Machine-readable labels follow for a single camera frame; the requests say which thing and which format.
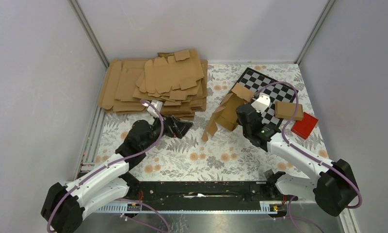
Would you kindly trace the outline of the brown cardboard box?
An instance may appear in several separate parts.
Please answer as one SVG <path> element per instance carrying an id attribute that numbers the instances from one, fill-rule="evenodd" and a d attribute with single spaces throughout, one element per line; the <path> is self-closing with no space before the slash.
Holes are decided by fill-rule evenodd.
<path id="1" fill-rule="evenodd" d="M 238 126 L 236 109 L 243 104 L 249 103 L 255 92 L 236 83 L 224 97 L 219 107 L 212 113 L 210 120 L 202 134 L 202 141 L 208 141 L 208 135 L 214 136 L 218 131 L 217 124 L 232 132 Z"/>

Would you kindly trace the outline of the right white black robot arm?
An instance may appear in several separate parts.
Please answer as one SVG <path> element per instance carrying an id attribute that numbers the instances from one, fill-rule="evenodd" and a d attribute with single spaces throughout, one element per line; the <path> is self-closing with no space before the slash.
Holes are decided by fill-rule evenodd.
<path id="1" fill-rule="evenodd" d="M 316 156 L 301 145 L 288 139 L 272 123 L 263 123 L 262 115 L 251 104 L 244 104 L 236 109 L 242 132 L 252 145 L 277 155 L 292 163 L 306 175 L 295 177 L 278 172 L 266 187 L 268 197 L 278 200 L 284 195 L 293 195 L 311 200 L 327 214 L 338 216 L 350 207 L 355 199 L 362 204 L 362 197 L 355 176 L 348 162 L 339 159 L 334 162 Z"/>

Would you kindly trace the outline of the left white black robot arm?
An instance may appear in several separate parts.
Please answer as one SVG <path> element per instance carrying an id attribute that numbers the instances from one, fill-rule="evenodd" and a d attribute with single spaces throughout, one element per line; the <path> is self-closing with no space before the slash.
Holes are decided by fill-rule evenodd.
<path id="1" fill-rule="evenodd" d="M 108 160 L 72 182 L 55 183 L 49 188 L 41 209 L 47 232 L 72 233 L 98 208 L 122 197 L 137 197 L 138 185 L 125 181 L 122 175 L 137 166 L 164 135 L 182 139 L 192 126 L 174 116 L 155 118 L 152 124 L 146 120 L 134 122 Z"/>

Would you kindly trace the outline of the folded small cardboard box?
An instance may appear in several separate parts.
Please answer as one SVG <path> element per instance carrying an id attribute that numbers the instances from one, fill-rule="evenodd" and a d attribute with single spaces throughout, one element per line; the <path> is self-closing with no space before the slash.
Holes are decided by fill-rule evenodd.
<path id="1" fill-rule="evenodd" d="M 293 116 L 295 109 L 297 112 L 293 118 L 293 120 L 302 120 L 303 119 L 303 106 L 301 104 L 291 103 L 291 102 L 283 102 L 276 101 L 275 102 L 275 117 L 279 119 L 290 120 Z"/>

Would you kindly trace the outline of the red box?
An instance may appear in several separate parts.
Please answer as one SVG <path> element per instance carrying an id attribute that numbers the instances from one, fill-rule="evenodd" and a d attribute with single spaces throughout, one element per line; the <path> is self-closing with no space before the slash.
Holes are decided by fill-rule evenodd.
<path id="1" fill-rule="evenodd" d="M 291 131 L 302 139 L 308 139 L 318 121 L 313 115 L 303 112 L 303 119 L 296 121 Z"/>

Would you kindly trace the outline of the floral table mat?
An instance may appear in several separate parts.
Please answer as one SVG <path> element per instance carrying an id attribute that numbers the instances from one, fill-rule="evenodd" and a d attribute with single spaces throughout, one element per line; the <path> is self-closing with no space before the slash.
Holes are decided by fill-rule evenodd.
<path id="1" fill-rule="evenodd" d="M 307 178 L 290 161 L 252 146 L 243 137 L 240 126 L 230 132 L 218 125 L 214 136 L 209 136 L 207 142 L 201 140 L 211 114 L 247 68 L 291 83 L 299 92 L 303 110 L 315 116 L 297 64 L 208 65 L 206 111 L 196 112 L 194 125 L 182 139 L 163 137 L 131 170 L 131 174 L 141 181 L 263 181 L 266 180 L 264 172 L 271 169 Z M 82 164 L 91 168 L 107 160 L 139 119 L 153 121 L 147 112 L 105 114 L 102 129 L 96 132 L 98 144 L 88 149 Z M 291 132 L 292 126 L 293 123 L 290 123 L 286 128 L 287 137 L 314 152 L 317 157 L 328 158 L 318 124 L 307 140 Z"/>

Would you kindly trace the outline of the stack of cardboard blanks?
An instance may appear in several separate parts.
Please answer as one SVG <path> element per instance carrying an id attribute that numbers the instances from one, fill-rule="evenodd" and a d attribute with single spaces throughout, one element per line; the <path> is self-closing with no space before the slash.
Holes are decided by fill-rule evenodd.
<path id="1" fill-rule="evenodd" d="M 141 100 L 158 100 L 165 115 L 193 119 L 207 107 L 208 62 L 195 49 L 159 52 L 155 58 L 113 59 L 97 104 L 107 113 L 146 110 Z"/>

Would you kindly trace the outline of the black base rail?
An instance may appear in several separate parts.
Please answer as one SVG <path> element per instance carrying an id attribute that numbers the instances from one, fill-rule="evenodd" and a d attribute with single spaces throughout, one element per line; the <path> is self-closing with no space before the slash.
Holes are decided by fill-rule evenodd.
<path id="1" fill-rule="evenodd" d="M 150 204 L 176 203 L 179 206 L 188 203 L 210 202 L 228 203 L 240 201 L 273 202 L 285 205 L 290 195 L 281 194 L 267 182 L 139 182 L 131 186 L 125 198 Z"/>

